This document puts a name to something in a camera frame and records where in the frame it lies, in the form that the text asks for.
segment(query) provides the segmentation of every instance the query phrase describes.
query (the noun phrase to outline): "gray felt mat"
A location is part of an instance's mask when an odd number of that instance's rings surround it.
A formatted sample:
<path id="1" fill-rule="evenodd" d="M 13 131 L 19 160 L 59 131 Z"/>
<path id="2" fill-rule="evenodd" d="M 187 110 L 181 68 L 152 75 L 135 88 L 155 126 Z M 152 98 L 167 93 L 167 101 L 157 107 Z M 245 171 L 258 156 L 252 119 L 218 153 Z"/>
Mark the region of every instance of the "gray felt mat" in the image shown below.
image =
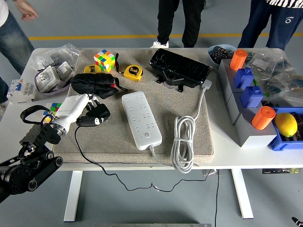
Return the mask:
<path id="1" fill-rule="evenodd" d="M 174 140 L 174 120 L 176 116 L 191 115 L 195 117 L 197 105 L 201 96 L 201 87 L 184 87 L 183 93 L 177 91 L 177 87 L 167 88 L 163 83 L 156 83 L 156 77 L 149 65 L 155 49 L 111 49 L 112 54 L 119 53 L 118 62 L 120 70 L 131 64 L 140 65 L 143 68 L 143 77 L 139 82 L 126 79 L 122 74 L 112 69 L 110 73 L 118 77 L 120 85 L 128 88 L 130 92 L 142 91 L 145 93 L 152 113 L 156 119 L 162 134 L 162 144 L 155 147 L 157 157 L 163 163 L 170 163 L 170 151 Z M 75 74 L 83 73 L 84 68 L 94 64 L 93 56 L 102 49 L 82 50 L 77 62 Z M 185 57 L 197 60 L 193 51 L 172 49 L 170 50 Z M 119 92 L 105 100 L 99 98 L 109 109 L 111 116 L 103 124 L 97 127 L 80 128 L 77 139 L 85 155 L 95 162 L 100 163 L 156 163 L 149 150 L 139 151 L 136 148 L 123 106 L 121 96 L 126 92 Z M 70 88 L 69 96 L 77 95 Z M 58 145 L 54 145 L 53 151 L 62 156 L 65 162 L 86 162 L 80 155 L 74 132 L 76 123 L 72 123 L 69 133 Z M 196 120 L 196 132 L 194 136 L 195 163 L 209 163 L 213 158 L 213 144 L 211 140 L 209 119 L 205 98 L 202 101 L 200 115 Z"/>

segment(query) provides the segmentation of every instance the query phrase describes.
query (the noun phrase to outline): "person's hand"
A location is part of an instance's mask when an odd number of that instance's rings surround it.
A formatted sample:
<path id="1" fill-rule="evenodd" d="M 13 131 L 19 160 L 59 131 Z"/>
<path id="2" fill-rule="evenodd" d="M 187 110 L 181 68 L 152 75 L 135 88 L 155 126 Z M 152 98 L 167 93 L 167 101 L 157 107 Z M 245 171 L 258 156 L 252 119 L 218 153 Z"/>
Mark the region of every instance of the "person's hand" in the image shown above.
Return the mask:
<path id="1" fill-rule="evenodd" d="M 36 17 L 39 17 L 36 10 L 27 2 L 27 0 L 15 0 L 16 7 L 22 13 L 22 20 L 29 21 L 34 20 Z"/>

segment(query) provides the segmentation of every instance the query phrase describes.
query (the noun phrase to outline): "robotic arm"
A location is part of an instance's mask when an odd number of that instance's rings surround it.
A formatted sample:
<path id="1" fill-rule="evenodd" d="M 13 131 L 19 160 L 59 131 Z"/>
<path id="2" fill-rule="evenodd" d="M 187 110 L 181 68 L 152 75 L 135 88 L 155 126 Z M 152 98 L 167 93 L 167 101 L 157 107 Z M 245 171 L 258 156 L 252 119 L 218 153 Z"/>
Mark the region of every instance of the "robotic arm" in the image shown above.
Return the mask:
<path id="1" fill-rule="evenodd" d="M 89 111 L 86 116 L 79 117 L 84 108 Z M 97 126 L 109 115 L 105 105 L 100 105 L 93 95 L 67 97 L 53 116 L 54 120 L 45 125 L 34 125 L 20 142 L 19 154 L 0 164 L 0 203 L 10 195 L 34 191 L 63 164 L 62 157 L 55 157 L 46 142 L 58 144 L 73 122 L 78 126 Z"/>

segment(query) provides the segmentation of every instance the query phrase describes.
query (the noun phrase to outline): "white power cord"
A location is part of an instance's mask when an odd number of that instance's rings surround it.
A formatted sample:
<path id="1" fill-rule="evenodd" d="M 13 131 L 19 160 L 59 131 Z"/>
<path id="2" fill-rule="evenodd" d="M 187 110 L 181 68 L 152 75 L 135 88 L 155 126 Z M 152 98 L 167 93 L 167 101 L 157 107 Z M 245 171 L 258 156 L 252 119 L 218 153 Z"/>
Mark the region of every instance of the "white power cord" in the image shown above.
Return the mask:
<path id="1" fill-rule="evenodd" d="M 167 165 L 160 162 L 155 155 L 153 145 L 150 145 L 150 150 L 152 152 L 154 159 L 161 166 L 172 166 L 184 174 L 189 173 L 190 170 L 192 169 L 194 165 L 193 139 L 196 129 L 195 120 L 198 118 L 200 114 L 200 108 L 201 108 L 204 93 L 206 90 L 210 88 L 211 85 L 212 82 L 210 80 L 205 80 L 204 83 L 201 85 L 203 90 L 199 101 L 198 113 L 195 118 L 193 118 L 192 116 L 175 118 L 175 129 L 174 129 L 175 139 L 170 154 L 171 165 Z M 185 125 L 185 139 L 182 139 L 180 135 L 182 125 Z M 180 153 L 181 145 L 184 145 L 182 155 Z"/>

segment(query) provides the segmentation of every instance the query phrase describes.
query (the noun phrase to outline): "gray floor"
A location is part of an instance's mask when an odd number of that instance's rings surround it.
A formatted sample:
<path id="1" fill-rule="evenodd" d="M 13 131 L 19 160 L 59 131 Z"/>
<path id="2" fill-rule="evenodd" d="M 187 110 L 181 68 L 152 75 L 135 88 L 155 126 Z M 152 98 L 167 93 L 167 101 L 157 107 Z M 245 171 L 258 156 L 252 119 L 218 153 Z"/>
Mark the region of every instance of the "gray floor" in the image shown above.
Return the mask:
<path id="1" fill-rule="evenodd" d="M 40 17 L 20 21 L 20 13 L 9 7 L 29 37 L 77 35 L 156 35 L 158 3 L 155 0 L 29 0 Z M 240 34 L 248 21 L 249 0 L 208 0 L 202 13 L 201 34 Z M 183 33 L 182 7 L 176 12 L 173 34 Z M 303 32 L 303 24 L 297 33 Z M 35 48 L 59 47 L 149 47 L 155 38 L 73 39 L 32 41 Z M 215 44 L 237 46 L 239 37 L 199 38 L 196 47 Z M 264 47 L 260 37 L 256 47 Z M 294 36 L 285 52 L 303 75 L 302 36 Z M 171 38 L 171 47 L 182 47 L 181 38 Z M 0 76 L 10 82 L 19 75 L 0 55 Z M 187 175 L 175 171 L 118 171 L 129 188 L 150 185 L 168 190 L 180 179 L 203 179 L 202 171 Z M 301 174 L 262 175 L 261 170 L 243 170 L 254 219 L 243 220 L 230 170 L 220 171 L 217 226 L 291 227 L 291 217 L 303 219 Z M 56 172 L 35 192 L 10 196 L 0 205 L 2 227 L 79 226 L 94 223 L 210 223 L 214 226 L 217 177 L 205 182 L 182 182 L 173 192 L 156 190 L 127 192 L 115 177 L 85 172 L 75 223 L 63 223 L 71 172 Z"/>

